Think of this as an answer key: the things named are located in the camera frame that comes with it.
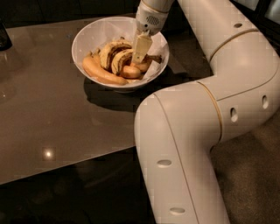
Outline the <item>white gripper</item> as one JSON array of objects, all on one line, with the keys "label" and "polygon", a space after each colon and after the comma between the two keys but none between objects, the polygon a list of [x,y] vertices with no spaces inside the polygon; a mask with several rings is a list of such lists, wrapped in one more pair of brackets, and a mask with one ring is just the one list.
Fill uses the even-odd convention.
[{"label": "white gripper", "polygon": [[151,36],[160,32],[170,10],[170,0],[141,0],[136,12],[136,27],[131,62],[140,64],[152,45]]}]

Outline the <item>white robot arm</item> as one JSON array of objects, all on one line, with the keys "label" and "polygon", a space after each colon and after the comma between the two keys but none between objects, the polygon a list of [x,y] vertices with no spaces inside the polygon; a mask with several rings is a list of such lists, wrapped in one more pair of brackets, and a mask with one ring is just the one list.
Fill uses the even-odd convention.
[{"label": "white robot arm", "polygon": [[279,57],[229,0],[178,3],[213,74],[143,100],[137,155],[157,224],[230,224],[210,150],[277,111]]}]

